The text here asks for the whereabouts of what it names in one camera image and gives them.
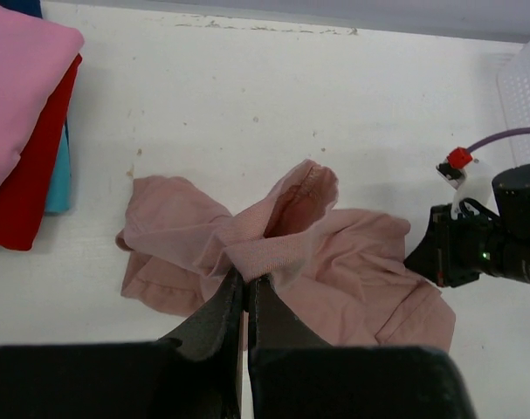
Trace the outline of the dusty pink printed t shirt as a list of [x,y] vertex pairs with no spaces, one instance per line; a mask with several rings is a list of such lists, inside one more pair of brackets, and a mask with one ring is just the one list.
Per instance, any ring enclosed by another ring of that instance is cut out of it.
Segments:
[[330,344],[448,350],[455,313],[404,264],[410,223],[338,209],[338,195],[335,173],[310,160],[235,215],[185,178],[136,179],[116,238],[129,254],[121,294],[186,317],[228,270],[247,281],[267,274],[279,297]]

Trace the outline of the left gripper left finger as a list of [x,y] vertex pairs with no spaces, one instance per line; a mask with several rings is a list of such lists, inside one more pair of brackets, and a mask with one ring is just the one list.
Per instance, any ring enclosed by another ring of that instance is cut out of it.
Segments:
[[211,299],[159,339],[171,349],[157,389],[159,418],[241,416],[243,290],[230,269]]

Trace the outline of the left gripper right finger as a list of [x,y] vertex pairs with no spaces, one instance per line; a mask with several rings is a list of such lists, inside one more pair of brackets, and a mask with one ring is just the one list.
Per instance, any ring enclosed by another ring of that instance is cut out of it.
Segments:
[[332,348],[279,297],[265,275],[247,285],[248,366],[256,418],[327,418],[312,356]]

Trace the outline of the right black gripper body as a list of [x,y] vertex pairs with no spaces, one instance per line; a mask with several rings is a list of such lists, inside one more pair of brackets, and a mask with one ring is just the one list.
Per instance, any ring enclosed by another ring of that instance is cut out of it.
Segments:
[[466,213],[454,219],[449,204],[430,210],[434,265],[430,281],[439,287],[456,288],[470,284],[482,274],[496,275],[493,265],[500,217],[481,203],[460,203]]

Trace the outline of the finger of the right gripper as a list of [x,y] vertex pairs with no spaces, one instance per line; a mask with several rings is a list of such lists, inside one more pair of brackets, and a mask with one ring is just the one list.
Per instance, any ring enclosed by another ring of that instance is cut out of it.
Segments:
[[417,247],[405,258],[404,265],[433,285],[442,286],[436,233],[428,228]]

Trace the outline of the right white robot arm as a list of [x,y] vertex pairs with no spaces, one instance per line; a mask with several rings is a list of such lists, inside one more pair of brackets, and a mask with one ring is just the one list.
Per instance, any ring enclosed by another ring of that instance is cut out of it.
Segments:
[[420,244],[404,265],[439,287],[470,284],[482,274],[530,285],[530,164],[492,179],[499,212],[466,197],[430,209]]

